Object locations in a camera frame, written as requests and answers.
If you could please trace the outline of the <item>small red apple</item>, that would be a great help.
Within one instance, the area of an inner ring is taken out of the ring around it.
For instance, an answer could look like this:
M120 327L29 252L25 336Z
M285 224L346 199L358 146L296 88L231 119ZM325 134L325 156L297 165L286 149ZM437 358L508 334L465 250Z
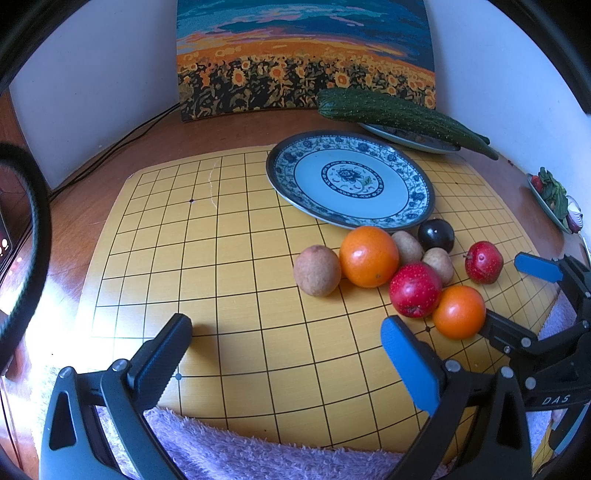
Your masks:
M465 269L468 277L479 284L493 284L499 278L504 258L498 248L489 241L474 243L467 252Z

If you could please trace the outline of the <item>small orange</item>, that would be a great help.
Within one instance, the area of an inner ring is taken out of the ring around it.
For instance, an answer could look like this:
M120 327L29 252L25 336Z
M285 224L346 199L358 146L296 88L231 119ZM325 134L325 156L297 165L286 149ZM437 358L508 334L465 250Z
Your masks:
M445 337L464 340L475 336L481 330L486 314L485 301L476 289L455 285L443 291L432 318L436 329Z

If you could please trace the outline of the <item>large red apple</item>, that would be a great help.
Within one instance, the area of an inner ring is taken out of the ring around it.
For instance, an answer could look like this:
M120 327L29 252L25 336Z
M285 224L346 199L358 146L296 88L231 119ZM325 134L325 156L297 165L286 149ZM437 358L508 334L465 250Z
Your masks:
M439 306L443 285L437 272L423 262L403 265L390 283L390 299L399 314L424 318Z

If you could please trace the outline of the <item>dark purple plum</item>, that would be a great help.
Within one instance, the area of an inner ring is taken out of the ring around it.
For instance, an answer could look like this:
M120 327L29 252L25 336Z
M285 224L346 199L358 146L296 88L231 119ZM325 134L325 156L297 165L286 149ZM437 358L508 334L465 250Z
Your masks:
M446 220L427 220L418 229L418 241L425 251L441 248L451 253L455 245L455 231Z

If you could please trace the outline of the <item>small brown potato-like fruit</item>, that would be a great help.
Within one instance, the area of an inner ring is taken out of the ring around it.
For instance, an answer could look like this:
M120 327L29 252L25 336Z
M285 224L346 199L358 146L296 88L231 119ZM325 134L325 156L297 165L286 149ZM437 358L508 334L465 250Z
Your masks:
M422 260L424 255L423 247L413 235L406 231L396 231L392 235L392 238L398 248L402 265Z

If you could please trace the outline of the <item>large orange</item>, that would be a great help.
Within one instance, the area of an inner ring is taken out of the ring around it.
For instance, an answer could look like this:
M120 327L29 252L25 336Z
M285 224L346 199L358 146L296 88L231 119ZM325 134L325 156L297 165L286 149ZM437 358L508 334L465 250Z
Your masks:
M361 288L388 283L400 265L392 236L381 228L361 226L349 231L339 249L342 274Z

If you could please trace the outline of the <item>large brown round fruit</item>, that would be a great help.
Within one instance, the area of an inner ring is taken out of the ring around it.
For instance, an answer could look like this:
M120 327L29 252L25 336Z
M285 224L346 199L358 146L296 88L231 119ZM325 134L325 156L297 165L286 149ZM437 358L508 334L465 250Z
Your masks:
M324 245L305 248L294 261L294 281L310 296L328 296L338 287L341 278L339 257Z

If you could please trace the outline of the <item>plate with vegetables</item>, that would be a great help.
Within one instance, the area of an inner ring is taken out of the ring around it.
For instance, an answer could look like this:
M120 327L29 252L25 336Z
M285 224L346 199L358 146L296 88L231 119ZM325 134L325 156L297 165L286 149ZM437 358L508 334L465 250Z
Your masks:
M545 167L527 175L536 200L552 222L563 232L578 234L583 228L583 213L576 200Z

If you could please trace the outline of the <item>purple fluffy towel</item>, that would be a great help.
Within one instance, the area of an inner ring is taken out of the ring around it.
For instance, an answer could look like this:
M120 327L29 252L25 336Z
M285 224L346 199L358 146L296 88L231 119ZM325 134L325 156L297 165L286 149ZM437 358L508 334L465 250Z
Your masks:
M538 337L558 334L574 325L575 310L560 293ZM96 407L107 442L122 474L140 479L105 407ZM551 411L528 412L532 455L538 450ZM243 437L197 420L154 408L145 414L149 426L186 479L386 479L403 454L297 447Z

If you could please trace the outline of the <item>grey plate under cucumber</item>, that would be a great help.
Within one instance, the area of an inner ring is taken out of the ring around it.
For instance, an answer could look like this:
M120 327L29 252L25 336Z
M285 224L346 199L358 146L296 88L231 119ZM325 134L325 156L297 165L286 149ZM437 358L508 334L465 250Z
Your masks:
M384 140L426 153L448 154L461 150L459 146L453 145L451 143L394 127L384 127L363 123L360 123L360 126Z

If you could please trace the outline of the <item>blue white patterned plate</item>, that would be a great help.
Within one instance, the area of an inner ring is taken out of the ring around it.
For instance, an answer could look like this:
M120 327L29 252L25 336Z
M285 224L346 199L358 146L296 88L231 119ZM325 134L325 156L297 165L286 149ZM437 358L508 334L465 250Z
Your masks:
M353 132L317 130L270 150L266 177L281 198L335 226L375 226L389 233L428 220L435 189L408 155Z

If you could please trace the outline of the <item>green cucumber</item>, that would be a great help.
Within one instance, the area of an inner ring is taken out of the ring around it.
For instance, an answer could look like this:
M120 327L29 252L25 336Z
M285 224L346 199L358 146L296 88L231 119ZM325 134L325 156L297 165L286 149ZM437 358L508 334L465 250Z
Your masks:
M342 122L405 130L499 159L487 137L443 113L389 94L355 88L321 90L318 113Z

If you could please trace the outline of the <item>yellow go board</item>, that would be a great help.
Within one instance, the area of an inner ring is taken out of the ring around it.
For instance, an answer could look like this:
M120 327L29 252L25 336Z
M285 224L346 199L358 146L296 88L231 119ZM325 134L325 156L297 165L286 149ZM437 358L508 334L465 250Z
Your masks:
M192 340L161 406L277 443L405 451L428 415L381 345L388 289L297 288L297 255L338 249L346 231L281 199L266 156L199 155L128 177L87 272L75 366L128 358L183 313Z

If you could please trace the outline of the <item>sunflower field painting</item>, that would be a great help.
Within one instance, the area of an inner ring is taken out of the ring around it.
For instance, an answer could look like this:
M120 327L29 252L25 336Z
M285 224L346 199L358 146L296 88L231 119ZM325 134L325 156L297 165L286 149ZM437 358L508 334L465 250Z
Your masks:
M314 109L334 87L436 106L422 1L180 1L176 61L185 122Z

